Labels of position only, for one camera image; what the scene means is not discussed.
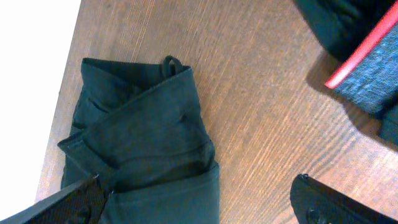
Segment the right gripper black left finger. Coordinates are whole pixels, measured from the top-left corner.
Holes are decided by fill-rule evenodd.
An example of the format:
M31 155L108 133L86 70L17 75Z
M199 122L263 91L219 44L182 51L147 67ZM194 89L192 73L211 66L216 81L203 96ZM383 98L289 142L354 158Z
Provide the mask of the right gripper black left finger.
M81 180L1 221L1 224L96 224L109 192L97 176Z

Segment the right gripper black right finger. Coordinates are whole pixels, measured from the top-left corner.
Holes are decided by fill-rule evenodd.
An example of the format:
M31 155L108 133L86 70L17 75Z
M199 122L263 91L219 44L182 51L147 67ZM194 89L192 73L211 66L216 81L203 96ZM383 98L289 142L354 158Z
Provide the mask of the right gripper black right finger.
M333 188L299 174L292 182L290 202L300 224L397 224Z

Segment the black shorts garment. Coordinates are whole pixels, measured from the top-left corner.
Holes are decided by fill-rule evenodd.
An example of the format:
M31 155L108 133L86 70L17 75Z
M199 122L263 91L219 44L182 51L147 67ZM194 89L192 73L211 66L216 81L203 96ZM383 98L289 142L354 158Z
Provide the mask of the black shorts garment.
M205 130L193 70L173 56L160 64L94 58L65 153L62 187L97 176L109 185L101 223L220 220L220 167Z

